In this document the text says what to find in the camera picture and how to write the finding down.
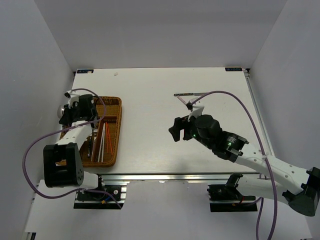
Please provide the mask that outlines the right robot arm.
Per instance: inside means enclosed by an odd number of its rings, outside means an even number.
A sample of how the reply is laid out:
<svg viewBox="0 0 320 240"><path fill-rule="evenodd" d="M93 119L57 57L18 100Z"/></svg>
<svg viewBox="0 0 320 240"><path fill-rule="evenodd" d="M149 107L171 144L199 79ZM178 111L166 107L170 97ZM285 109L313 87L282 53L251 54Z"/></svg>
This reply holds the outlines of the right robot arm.
<svg viewBox="0 0 320 240"><path fill-rule="evenodd" d="M226 195L236 200L241 196L274 199L307 217L316 214L320 201L320 170L307 170L266 156L245 138L225 131L211 115L185 116L174 119L168 129L173 140L196 140L218 158L251 168L269 177L252 179L233 173L225 185Z"/></svg>

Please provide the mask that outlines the pink handled table knife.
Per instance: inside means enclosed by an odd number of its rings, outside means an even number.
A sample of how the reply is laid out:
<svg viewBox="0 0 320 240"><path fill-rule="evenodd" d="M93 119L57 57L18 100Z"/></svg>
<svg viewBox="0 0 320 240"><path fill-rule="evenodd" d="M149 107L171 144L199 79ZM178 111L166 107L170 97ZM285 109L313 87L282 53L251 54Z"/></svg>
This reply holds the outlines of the pink handled table knife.
<svg viewBox="0 0 320 240"><path fill-rule="evenodd" d="M185 101L181 96L177 96L177 98L189 109L192 105L190 101Z"/></svg>

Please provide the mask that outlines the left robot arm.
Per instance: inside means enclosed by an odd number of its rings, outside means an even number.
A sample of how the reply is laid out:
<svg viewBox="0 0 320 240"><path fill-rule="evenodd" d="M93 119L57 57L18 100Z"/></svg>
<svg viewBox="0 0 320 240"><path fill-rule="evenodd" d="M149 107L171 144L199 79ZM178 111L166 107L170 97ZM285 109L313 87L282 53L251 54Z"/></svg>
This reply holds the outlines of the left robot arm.
<svg viewBox="0 0 320 240"><path fill-rule="evenodd" d="M43 150L44 182L48 188L79 187L88 189L94 199L105 196L106 187L97 174L84 170L80 148L93 133L98 112L91 94L67 93L68 103L59 111L59 124L72 127L55 144Z"/></svg>

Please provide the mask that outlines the dark handled fork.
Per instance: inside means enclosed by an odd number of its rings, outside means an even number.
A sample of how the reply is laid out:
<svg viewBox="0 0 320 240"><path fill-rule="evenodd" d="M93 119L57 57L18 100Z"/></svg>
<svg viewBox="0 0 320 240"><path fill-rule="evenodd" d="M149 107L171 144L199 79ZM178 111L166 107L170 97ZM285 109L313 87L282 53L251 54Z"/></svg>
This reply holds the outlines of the dark handled fork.
<svg viewBox="0 0 320 240"><path fill-rule="evenodd" d="M93 136L90 136L88 139L88 148L87 148L87 158L90 159L91 158L91 154L92 154L92 147L93 147Z"/></svg>

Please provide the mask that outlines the dark handled table knife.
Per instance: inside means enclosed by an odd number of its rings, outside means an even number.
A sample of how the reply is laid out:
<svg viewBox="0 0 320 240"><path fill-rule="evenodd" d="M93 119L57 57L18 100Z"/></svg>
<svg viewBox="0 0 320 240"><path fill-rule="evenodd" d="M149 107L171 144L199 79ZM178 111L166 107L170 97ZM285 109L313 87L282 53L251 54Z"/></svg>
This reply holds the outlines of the dark handled table knife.
<svg viewBox="0 0 320 240"><path fill-rule="evenodd" d="M187 92L187 93L174 93L173 96L174 97L186 97L186 96L202 96L206 94L206 92L196 92L196 93L193 93L193 92Z"/></svg>

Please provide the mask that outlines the orange chopstick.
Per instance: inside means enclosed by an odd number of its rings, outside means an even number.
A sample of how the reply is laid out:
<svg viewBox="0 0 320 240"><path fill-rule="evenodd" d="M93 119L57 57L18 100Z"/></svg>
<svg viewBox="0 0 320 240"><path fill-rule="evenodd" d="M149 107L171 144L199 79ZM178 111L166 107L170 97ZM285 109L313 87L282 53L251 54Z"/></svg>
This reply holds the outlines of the orange chopstick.
<svg viewBox="0 0 320 240"><path fill-rule="evenodd" d="M106 122L105 122L105 141L106 141L106 150L110 154L110 145L108 141L108 136L107 136L107 128L106 128Z"/></svg>
<svg viewBox="0 0 320 240"><path fill-rule="evenodd" d="M107 131L107 137L108 137L108 143L110 148L110 154L113 154L113 146L112 146L112 140L111 140L111 134L110 134L110 128L108 122L106 122L106 131Z"/></svg>

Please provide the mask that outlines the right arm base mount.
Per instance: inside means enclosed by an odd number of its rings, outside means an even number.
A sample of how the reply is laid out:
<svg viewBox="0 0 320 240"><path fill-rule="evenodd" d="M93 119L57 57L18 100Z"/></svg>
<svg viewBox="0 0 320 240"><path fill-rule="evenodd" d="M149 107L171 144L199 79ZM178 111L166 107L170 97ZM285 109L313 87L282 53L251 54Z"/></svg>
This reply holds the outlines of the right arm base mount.
<svg viewBox="0 0 320 240"><path fill-rule="evenodd" d="M242 195L237 191L229 191L224 184L207 186L211 213L257 212L255 196Z"/></svg>

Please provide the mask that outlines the pink handled fork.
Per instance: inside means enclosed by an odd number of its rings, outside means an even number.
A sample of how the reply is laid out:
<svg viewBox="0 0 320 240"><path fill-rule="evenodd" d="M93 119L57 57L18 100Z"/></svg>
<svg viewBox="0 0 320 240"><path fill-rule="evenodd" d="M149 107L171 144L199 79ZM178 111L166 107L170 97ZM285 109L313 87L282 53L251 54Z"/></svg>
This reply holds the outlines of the pink handled fork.
<svg viewBox="0 0 320 240"><path fill-rule="evenodd" d="M92 132L92 138L91 138L91 141L92 141L91 158L90 158L90 161L91 161L91 162L94 162L94 161L95 161L96 146L97 146L97 136L98 136L98 130L95 129L95 130Z"/></svg>

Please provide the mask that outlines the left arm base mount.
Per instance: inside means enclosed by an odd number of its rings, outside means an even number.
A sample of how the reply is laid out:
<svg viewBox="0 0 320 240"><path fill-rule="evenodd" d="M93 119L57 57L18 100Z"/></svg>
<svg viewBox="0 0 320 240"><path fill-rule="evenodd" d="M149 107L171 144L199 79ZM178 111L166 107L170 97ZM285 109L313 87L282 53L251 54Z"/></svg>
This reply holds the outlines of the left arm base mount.
<svg viewBox="0 0 320 240"><path fill-rule="evenodd" d="M123 184L107 184L101 187L101 191L111 194L118 204L123 207L127 186ZM74 209L81 210L120 210L121 208L107 194L96 192L77 192L73 204Z"/></svg>

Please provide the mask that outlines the dark handled spoon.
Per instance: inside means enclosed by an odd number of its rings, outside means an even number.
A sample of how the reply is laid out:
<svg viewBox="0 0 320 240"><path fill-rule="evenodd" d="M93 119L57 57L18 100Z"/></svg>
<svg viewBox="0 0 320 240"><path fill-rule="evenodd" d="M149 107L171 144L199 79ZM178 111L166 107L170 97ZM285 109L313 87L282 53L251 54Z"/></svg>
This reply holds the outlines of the dark handled spoon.
<svg viewBox="0 0 320 240"><path fill-rule="evenodd" d="M64 115L65 108L63 105L60 105L57 109L57 117L61 119Z"/></svg>

